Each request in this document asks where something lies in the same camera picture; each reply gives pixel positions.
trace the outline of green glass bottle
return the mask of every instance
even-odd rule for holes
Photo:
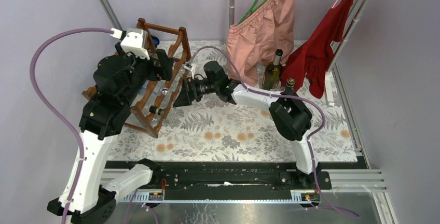
[[[281,57],[283,56],[283,51],[277,49],[275,51],[275,58],[273,62],[267,64],[266,70],[264,71],[263,85],[264,90],[274,90],[280,83],[281,74],[283,73],[283,66],[280,64]]]

